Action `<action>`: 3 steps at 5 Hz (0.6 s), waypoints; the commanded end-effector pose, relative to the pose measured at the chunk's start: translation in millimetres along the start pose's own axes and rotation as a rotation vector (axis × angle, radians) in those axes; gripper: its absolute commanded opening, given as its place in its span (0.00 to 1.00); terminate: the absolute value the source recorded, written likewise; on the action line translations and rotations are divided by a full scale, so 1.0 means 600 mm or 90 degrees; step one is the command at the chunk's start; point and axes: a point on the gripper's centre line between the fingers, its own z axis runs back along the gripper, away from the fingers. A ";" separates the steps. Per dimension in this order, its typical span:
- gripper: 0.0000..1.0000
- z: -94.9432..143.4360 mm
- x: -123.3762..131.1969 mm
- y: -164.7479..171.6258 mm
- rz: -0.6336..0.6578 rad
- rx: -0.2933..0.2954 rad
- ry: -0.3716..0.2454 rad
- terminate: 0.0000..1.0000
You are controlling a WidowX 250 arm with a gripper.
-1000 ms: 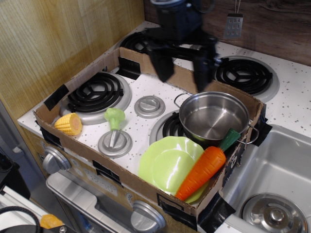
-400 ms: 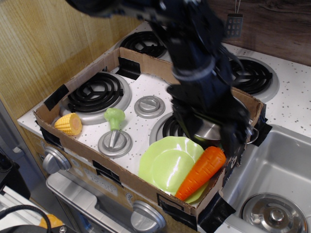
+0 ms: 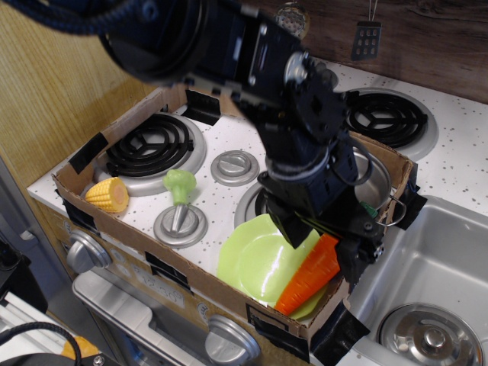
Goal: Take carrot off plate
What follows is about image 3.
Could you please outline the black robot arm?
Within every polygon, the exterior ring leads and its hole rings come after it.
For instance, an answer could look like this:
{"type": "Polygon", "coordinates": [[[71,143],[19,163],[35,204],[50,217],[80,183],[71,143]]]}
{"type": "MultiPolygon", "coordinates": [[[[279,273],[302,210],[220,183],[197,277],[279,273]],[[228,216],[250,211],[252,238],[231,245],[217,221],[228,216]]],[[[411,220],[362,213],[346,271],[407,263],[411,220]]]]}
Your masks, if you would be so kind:
{"type": "Polygon", "coordinates": [[[154,85],[228,94],[266,152],[259,182],[292,245],[311,230],[338,236],[340,270],[358,283],[382,250],[382,230],[355,196],[365,183],[346,126],[346,96],[324,80],[300,39],[237,1],[13,1],[56,31],[95,35],[125,72],[154,85]]]}

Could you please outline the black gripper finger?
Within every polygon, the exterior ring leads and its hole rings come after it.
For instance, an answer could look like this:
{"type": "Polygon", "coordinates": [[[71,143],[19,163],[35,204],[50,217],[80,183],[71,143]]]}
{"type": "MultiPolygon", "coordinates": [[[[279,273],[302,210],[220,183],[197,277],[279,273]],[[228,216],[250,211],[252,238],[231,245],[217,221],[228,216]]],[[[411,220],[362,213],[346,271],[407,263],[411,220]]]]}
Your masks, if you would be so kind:
{"type": "Polygon", "coordinates": [[[384,252],[382,240],[344,238],[335,246],[340,272],[350,285],[356,285],[365,269],[384,252]]]}
{"type": "Polygon", "coordinates": [[[297,249],[312,231],[294,210],[277,202],[268,202],[268,213],[286,242],[294,249],[297,249]]]}

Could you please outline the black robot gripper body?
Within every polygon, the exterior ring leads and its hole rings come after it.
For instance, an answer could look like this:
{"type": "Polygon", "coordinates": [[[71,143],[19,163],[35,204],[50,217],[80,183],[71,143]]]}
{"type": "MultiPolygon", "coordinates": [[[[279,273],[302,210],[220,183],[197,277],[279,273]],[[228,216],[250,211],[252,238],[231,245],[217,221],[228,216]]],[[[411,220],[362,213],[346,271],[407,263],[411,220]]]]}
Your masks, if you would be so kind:
{"type": "Polygon", "coordinates": [[[350,207],[359,203],[355,186],[368,180],[371,169],[359,177],[353,149],[369,157],[361,144],[338,144],[319,151],[317,160],[309,165],[292,165],[265,157],[267,171],[258,181],[267,192],[267,204],[277,202],[310,218],[320,218],[331,210],[350,207]]]}

